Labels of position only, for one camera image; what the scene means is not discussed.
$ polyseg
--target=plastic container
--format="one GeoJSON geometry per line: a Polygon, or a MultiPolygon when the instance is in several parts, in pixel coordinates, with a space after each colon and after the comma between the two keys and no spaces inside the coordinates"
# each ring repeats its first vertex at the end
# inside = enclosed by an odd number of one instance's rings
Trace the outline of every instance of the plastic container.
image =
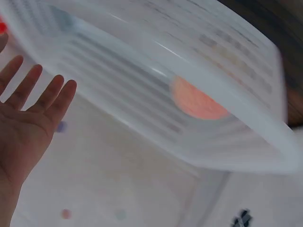
{"type": "Polygon", "coordinates": [[[4,0],[12,33],[52,74],[157,146],[197,167],[290,173],[297,141],[286,120],[278,49],[212,0],[4,0]],[[179,110],[179,75],[232,116],[179,110]]]}

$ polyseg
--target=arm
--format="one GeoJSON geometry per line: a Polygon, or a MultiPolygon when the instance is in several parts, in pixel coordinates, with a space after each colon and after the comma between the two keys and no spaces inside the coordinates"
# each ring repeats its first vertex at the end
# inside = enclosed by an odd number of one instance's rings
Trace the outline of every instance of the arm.
{"type": "MultiPolygon", "coordinates": [[[[7,40],[6,34],[0,36],[0,52],[7,40]]],[[[0,72],[0,96],[22,62],[23,57],[17,56],[0,72]]],[[[63,86],[63,76],[57,75],[37,102],[21,111],[41,73],[42,66],[35,65],[8,100],[0,102],[1,227],[9,227],[21,186],[48,148],[76,92],[75,81],[63,86]]]]}

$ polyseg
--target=dark object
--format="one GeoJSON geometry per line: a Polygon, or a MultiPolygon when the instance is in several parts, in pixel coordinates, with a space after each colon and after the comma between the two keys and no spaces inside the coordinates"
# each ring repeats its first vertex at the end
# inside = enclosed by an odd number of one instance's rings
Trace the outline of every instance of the dark object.
{"type": "Polygon", "coordinates": [[[233,219],[231,227],[250,227],[252,216],[249,210],[241,210],[239,217],[233,219]]]}
{"type": "Polygon", "coordinates": [[[219,0],[267,36],[283,56],[288,124],[303,126],[303,1],[219,0]]]}

